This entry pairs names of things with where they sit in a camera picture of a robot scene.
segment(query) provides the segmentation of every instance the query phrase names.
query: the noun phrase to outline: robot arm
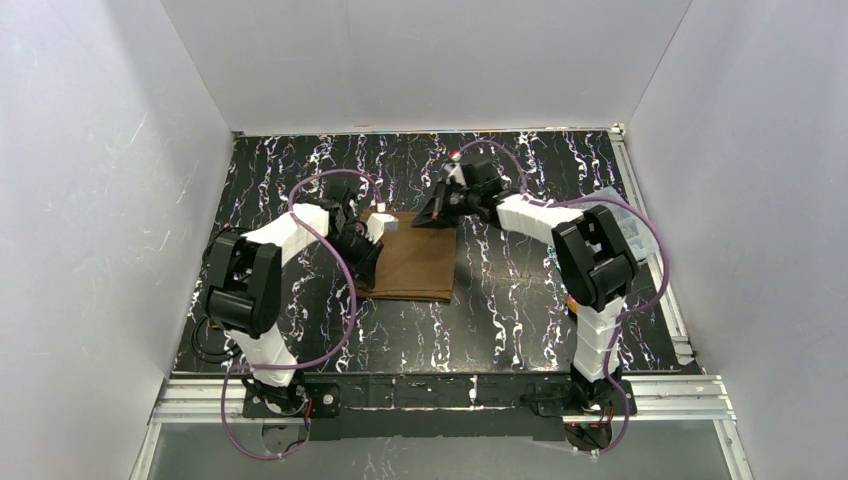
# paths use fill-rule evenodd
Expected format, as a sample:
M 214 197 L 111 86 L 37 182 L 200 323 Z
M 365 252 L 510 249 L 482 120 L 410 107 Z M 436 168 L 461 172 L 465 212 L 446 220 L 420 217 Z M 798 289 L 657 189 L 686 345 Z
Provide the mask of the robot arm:
M 494 227 L 523 233 L 555 248 L 563 283 L 576 302 L 572 307 L 577 314 L 578 343 L 572 377 L 578 380 L 575 383 L 583 383 L 581 403 L 588 406 L 609 391 L 603 385 L 603 362 L 637 272 L 615 218 L 601 206 L 578 210 L 531 203 L 525 195 L 503 188 L 491 162 L 459 164 L 458 156 L 453 160 L 413 226 L 446 228 L 457 225 L 459 216 L 474 214 Z M 618 365 L 616 342 L 609 371 Z
M 293 210 L 339 251 L 359 283 L 373 287 L 383 248 L 380 237 L 397 227 L 397 219 L 375 213 L 363 225 L 353 200 L 349 189 L 330 186 L 323 198 L 298 203 Z M 251 365 L 297 364 L 276 326 L 282 267 L 316 240 L 291 213 L 257 230 L 225 233 L 215 239 L 209 256 L 206 314 L 228 332 Z M 270 389 L 280 389 L 289 386 L 294 374 L 294 370 L 257 370 L 254 378 Z

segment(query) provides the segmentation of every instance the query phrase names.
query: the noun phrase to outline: transparent plastic container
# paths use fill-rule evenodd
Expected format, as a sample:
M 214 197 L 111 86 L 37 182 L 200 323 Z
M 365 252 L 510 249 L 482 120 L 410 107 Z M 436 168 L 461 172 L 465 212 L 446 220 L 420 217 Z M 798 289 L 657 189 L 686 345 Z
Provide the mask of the transparent plastic container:
M 581 202 L 576 204 L 575 207 L 578 208 L 589 208 L 595 205 L 603 205 L 610 209 L 612 214 L 615 216 L 615 220 L 618 222 L 618 226 L 621 227 L 621 232 L 624 234 L 624 239 L 627 240 L 627 244 L 630 246 L 630 251 L 633 252 L 633 256 L 636 257 L 637 262 L 642 262 L 652 253 L 656 253 L 659 250 L 657 246 L 657 240 L 651 235 L 651 231 L 648 230 L 635 215 L 628 212 L 627 210 L 619 207 L 618 205 L 612 205 L 610 203 L 602 203 L 602 202 L 593 202 L 592 197 L 606 197 L 606 198 L 615 198 L 618 200 L 624 200 L 621 195 L 613 187 L 605 187 L 597 192 L 592 193 L 591 195 L 587 195 L 584 197 L 586 202 Z

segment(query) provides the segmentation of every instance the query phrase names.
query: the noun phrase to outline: brown towel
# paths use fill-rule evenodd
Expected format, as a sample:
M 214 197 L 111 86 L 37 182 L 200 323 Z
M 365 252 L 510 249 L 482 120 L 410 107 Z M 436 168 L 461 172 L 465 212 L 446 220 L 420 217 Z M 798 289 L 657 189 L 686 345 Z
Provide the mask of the brown towel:
M 398 219 L 397 232 L 384 233 L 374 289 L 366 298 L 450 302 L 456 268 L 456 229 L 412 228 L 414 212 L 386 212 Z M 368 220 L 370 211 L 362 214 Z

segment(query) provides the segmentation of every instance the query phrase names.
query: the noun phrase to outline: black table surface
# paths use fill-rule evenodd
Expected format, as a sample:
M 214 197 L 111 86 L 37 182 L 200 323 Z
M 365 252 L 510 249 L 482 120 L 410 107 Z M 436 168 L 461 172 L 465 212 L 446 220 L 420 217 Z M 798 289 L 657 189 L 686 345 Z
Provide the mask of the black table surface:
M 527 175 L 528 190 L 539 198 L 578 198 L 610 185 L 626 198 L 604 131 L 244 137 L 235 140 L 213 233 L 226 225 L 258 228 L 267 224 L 286 211 L 289 191 L 299 180 L 333 168 L 375 175 L 390 211 L 417 211 L 432 193 L 449 152 L 477 138 L 489 138 L 515 151 Z M 517 185 L 516 167 L 490 146 L 472 148 L 465 158 L 483 155 L 498 159 L 505 180 Z M 373 198 L 367 182 L 358 177 L 328 181 L 343 181 L 358 189 L 360 208 Z M 323 185 L 322 181 L 304 188 L 302 195 L 317 196 Z M 449 304 L 365 300 L 350 342 L 330 361 L 311 370 L 360 374 L 568 371 L 577 331 L 566 316 L 567 293 L 552 249 L 474 219 L 460 224 L 457 237 Z M 201 269 L 175 373 L 223 373 L 226 369 L 223 364 L 201 362 L 189 348 L 191 330 L 202 315 L 198 300 L 205 276 Z M 654 293 L 650 272 L 643 266 L 626 305 L 633 308 Z M 347 293 L 328 252 L 314 244 L 292 259 L 284 268 L 281 294 L 283 308 L 277 324 L 298 360 L 317 358 L 339 341 Z M 627 318 L 621 349 L 625 369 L 681 368 L 662 315 L 656 308 Z M 220 350 L 224 342 L 232 344 L 208 324 L 199 340 L 208 350 Z

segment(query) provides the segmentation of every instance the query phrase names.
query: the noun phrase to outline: white wall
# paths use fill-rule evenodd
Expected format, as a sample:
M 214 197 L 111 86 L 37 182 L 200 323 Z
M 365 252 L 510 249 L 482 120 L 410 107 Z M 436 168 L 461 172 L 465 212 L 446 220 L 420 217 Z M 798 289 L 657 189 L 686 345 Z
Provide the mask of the white wall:
M 0 5 L 0 477 L 129 476 L 231 148 L 158 1 Z
M 163 0 L 231 130 L 610 126 L 690 0 Z
M 627 132 L 755 476 L 844 478 L 848 3 L 695 0 Z

